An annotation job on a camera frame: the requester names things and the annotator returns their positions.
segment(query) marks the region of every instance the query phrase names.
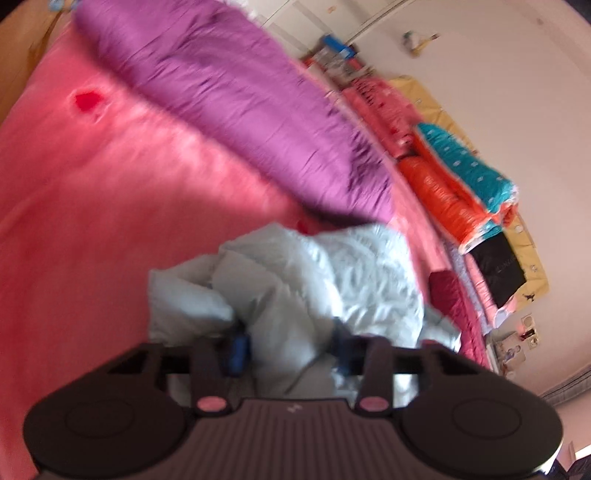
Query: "pink blanket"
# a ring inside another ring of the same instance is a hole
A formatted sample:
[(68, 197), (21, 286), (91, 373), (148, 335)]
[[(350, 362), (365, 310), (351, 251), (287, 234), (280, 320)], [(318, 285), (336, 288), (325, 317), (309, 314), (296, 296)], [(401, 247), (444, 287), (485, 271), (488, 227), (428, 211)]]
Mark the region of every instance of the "pink blanket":
[[(447, 268), (394, 176), (423, 291)], [(147, 336), (147, 272), (269, 222), (322, 226), (239, 158), (130, 92), (66, 31), (0, 129), (0, 478), (35, 469), (22, 441), (42, 396)]]

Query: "yellow padded panel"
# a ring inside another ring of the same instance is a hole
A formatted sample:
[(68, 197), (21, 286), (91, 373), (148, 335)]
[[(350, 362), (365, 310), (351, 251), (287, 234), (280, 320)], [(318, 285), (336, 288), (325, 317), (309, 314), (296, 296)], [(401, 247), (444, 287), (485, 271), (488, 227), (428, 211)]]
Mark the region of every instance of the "yellow padded panel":
[[(476, 150), (464, 131), (417, 79), (404, 75), (390, 80), (390, 84), (415, 104), (426, 122), (445, 128), (462, 140), (468, 148), (473, 151)], [(520, 215), (504, 231), (525, 272), (526, 282), (515, 294), (517, 296), (517, 311), (519, 311), (526, 307), (528, 303), (547, 294), (550, 291), (550, 285), (538, 252), (535, 249), (534, 241), (531, 239)]]

